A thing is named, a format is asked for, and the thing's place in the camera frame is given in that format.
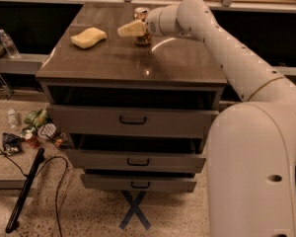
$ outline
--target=yellow sponge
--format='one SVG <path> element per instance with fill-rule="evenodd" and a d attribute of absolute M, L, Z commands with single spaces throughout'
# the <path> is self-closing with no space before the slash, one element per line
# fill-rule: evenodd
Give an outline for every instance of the yellow sponge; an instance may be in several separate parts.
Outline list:
<path fill-rule="evenodd" d="M 70 37 L 71 41 L 79 47 L 86 49 L 100 40 L 107 38 L 107 34 L 97 28 L 88 28 L 77 36 Z"/>

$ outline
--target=black cable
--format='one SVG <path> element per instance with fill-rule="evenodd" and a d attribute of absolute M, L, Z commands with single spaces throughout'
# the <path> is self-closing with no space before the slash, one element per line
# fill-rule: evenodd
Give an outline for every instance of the black cable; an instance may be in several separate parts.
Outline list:
<path fill-rule="evenodd" d="M 22 168 L 16 163 L 14 162 L 13 160 L 11 160 L 7 154 L 5 152 L 3 152 L 0 148 L 0 152 L 2 155 L 4 155 L 9 161 L 11 161 L 15 166 L 17 166 L 17 168 L 19 168 L 19 170 L 21 171 L 22 175 L 25 176 L 26 178 L 29 176 L 29 175 L 26 175 L 24 174 Z M 62 231 L 61 231 L 61 225 L 60 225 L 60 219 L 59 219 L 59 213 L 58 213 L 58 192 L 60 190 L 60 187 L 61 187 L 61 184 L 64 180 L 64 177 L 66 175 L 66 172 L 67 172 L 67 169 L 68 169 L 68 161 L 66 160 L 66 158 L 64 158 L 63 156 L 53 156 L 51 157 L 50 159 L 48 159 L 47 161 L 44 162 L 44 164 L 40 167 L 40 169 L 37 171 L 37 174 L 35 175 L 35 178 L 39 175 L 39 173 L 41 172 L 41 170 L 44 168 L 44 166 L 46 166 L 46 164 L 54 159 L 62 159 L 65 161 L 66 163 L 66 166 L 65 166 L 65 170 L 64 172 L 62 173 L 62 176 L 61 176 L 61 179 L 58 183 L 58 186 L 57 186 L 57 189 L 56 189 L 56 195 L 55 195 L 55 210 L 56 210 L 56 220 L 57 220 L 57 225 L 58 225 L 58 229 L 59 229 L 59 234 L 60 234 L 60 237 L 62 237 Z"/>
<path fill-rule="evenodd" d="M 57 186 L 57 190 L 56 190 L 56 196 L 55 196 L 55 210 L 56 210 L 56 220 L 57 220 L 57 225 L 58 225 L 58 229 L 59 229 L 59 235 L 60 237 L 62 237 L 62 231 L 61 231 L 61 225 L 60 225 L 60 219 L 59 219 L 59 213 L 58 213 L 58 192 L 60 190 L 60 187 L 61 187 L 61 184 L 64 180 L 64 177 L 66 175 L 66 172 L 67 172 L 67 169 L 68 169 L 68 161 L 66 160 L 66 158 L 62 157 L 62 156 L 53 156 L 51 157 L 50 159 L 48 159 L 42 166 L 41 168 L 37 171 L 37 174 L 35 176 L 35 178 L 39 175 L 39 173 L 41 172 L 42 168 L 50 161 L 54 160 L 54 159 L 62 159 L 65 161 L 66 163 L 66 167 L 65 167 L 65 170 L 64 172 L 62 173 L 62 176 L 61 176 L 61 179 L 58 183 L 58 186 Z"/>

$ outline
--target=blue tape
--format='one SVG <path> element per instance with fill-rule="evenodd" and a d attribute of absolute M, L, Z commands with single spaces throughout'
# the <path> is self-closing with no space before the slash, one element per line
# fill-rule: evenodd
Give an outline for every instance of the blue tape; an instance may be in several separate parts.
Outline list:
<path fill-rule="evenodd" d="M 135 200 L 132 199 L 131 194 L 128 191 L 121 191 L 126 200 L 130 205 L 130 209 L 127 214 L 124 216 L 123 220 L 120 222 L 119 227 L 121 229 L 125 229 L 127 224 L 129 223 L 133 214 L 136 214 L 139 218 L 140 222 L 143 224 L 146 230 L 148 230 L 151 226 L 148 219 L 145 217 L 144 213 L 139 208 L 140 202 L 144 199 L 146 193 L 140 192 Z"/>

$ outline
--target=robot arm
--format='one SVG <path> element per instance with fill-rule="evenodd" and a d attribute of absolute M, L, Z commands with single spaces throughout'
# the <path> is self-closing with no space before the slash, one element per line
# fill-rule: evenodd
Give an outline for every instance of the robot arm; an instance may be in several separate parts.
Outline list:
<path fill-rule="evenodd" d="M 296 86 L 218 25 L 202 0 L 152 10 L 151 35 L 203 41 L 243 102 L 211 126 L 211 236 L 296 237 Z"/>

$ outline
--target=bottle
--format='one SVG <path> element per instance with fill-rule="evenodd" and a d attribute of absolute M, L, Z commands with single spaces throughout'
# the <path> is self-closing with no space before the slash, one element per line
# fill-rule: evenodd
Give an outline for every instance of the bottle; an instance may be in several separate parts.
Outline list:
<path fill-rule="evenodd" d="M 18 113 L 13 108 L 9 109 L 8 111 L 8 123 L 13 129 L 19 124 Z"/>
<path fill-rule="evenodd" d="M 21 55 L 18 52 L 17 47 L 14 45 L 11 37 L 9 34 L 4 32 L 4 30 L 0 29 L 0 40 L 3 43 L 6 51 L 10 58 L 20 58 Z"/>

